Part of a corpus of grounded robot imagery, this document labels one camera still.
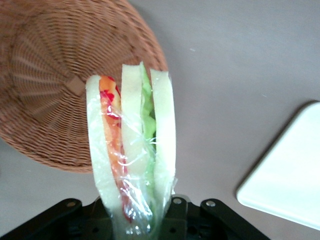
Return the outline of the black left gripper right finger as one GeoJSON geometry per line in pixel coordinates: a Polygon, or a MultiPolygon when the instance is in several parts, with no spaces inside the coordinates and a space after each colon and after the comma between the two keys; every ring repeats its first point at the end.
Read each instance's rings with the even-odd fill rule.
{"type": "Polygon", "coordinates": [[[175,194],[161,227],[163,240],[266,240],[267,236],[222,201],[209,198],[199,206],[175,194]]]}

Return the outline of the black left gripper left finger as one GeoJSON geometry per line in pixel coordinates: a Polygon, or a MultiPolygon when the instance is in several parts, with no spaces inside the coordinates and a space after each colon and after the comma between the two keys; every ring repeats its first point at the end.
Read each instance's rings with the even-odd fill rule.
{"type": "Polygon", "coordinates": [[[111,217],[98,197],[67,198],[0,237],[2,240],[113,240],[111,217]]]}

